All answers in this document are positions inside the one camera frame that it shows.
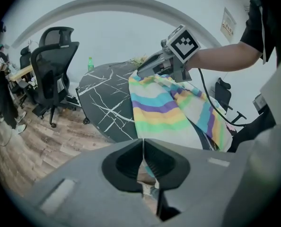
wooden floor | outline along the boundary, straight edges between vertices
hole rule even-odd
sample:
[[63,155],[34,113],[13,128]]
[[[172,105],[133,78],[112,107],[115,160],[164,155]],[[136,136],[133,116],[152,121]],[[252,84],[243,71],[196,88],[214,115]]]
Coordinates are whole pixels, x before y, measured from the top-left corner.
[[[82,111],[56,110],[53,122],[57,127],[53,129],[48,122],[49,113],[41,120],[31,112],[33,105],[24,106],[27,115],[20,123],[26,124],[23,133],[17,135],[5,122],[0,122],[0,179],[5,187],[21,196],[82,150],[111,144],[92,124],[83,124]],[[138,180],[154,184],[144,169],[140,169]],[[156,201],[150,197],[145,201],[154,212]]]

chair wheel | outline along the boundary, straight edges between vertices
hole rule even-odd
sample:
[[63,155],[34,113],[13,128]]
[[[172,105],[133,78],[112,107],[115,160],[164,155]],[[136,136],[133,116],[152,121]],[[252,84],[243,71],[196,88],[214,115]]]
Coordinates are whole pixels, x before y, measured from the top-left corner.
[[89,124],[89,123],[90,123],[89,119],[86,118],[86,119],[83,120],[83,124]]

chair headrest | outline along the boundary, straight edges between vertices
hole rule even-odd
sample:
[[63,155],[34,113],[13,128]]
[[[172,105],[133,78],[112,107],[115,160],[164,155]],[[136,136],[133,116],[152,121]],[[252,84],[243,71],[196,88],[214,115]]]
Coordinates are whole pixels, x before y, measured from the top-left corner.
[[74,31],[70,27],[51,27],[41,36],[39,46],[49,44],[67,45],[71,42],[71,33]]
[[28,46],[24,47],[22,50],[21,50],[21,55],[26,55],[29,53],[29,49],[28,49]]

green bottle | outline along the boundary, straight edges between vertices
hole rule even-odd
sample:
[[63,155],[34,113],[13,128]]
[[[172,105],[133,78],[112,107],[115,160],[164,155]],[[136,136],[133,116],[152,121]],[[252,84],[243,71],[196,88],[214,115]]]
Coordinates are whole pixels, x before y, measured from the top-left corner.
[[92,70],[94,68],[92,57],[89,57],[89,62],[88,62],[88,71]]

chair base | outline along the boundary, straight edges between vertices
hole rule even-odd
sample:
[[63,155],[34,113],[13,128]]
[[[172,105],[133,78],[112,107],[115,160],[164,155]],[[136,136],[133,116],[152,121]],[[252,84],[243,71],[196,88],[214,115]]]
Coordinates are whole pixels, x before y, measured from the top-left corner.
[[62,107],[62,108],[68,108],[70,110],[76,111],[76,107],[74,105],[69,104],[65,99],[63,101],[61,101],[59,104],[57,104],[57,106],[55,107],[50,107],[50,106],[44,106],[44,105],[40,105],[38,104],[33,110],[32,112],[38,116],[39,118],[43,119],[44,118],[44,114],[51,108],[51,112],[50,112],[50,119],[49,119],[49,124],[51,125],[52,128],[56,127],[55,123],[52,123],[52,118],[53,118],[53,114],[54,114],[54,110],[56,107]]

